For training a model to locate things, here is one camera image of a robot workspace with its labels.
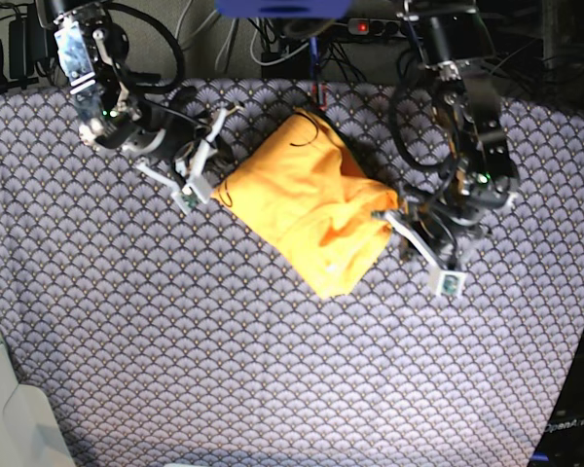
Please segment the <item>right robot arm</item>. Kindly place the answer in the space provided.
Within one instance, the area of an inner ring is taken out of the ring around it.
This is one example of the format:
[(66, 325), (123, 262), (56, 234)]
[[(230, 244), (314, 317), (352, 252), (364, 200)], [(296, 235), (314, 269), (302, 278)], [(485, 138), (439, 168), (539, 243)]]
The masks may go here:
[[(38, 1), (42, 27), (54, 33), (57, 57), (80, 119), (79, 135), (97, 150), (118, 150), (139, 159), (137, 169), (169, 187), (185, 212), (210, 201), (204, 175), (212, 158), (228, 152), (220, 133), (241, 104), (190, 116), (197, 91), (185, 87), (185, 56), (176, 36), (159, 20), (112, 1)], [(157, 30), (169, 45), (176, 74), (167, 84), (126, 65), (129, 40), (111, 14), (125, 13)]]

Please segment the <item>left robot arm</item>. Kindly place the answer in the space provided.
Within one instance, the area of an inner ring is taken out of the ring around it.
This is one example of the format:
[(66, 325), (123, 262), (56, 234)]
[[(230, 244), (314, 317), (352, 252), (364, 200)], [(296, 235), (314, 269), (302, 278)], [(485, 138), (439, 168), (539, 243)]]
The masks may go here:
[[(463, 290), (462, 266), (470, 254), (459, 248), (459, 239), (476, 244), (485, 234), (483, 218), (511, 206), (520, 185), (500, 123), (499, 95), (480, 67), (495, 50), (474, 1), (398, 1), (395, 8), (420, 72), (394, 90), (388, 128), (407, 166), (437, 175), (439, 184), (431, 192), (402, 184), (399, 207), (373, 215), (402, 237), (405, 255), (427, 261), (430, 289), (455, 297)], [(421, 85), (427, 86), (433, 116), (449, 137), (450, 153), (440, 162), (418, 161), (398, 123), (398, 104)]]

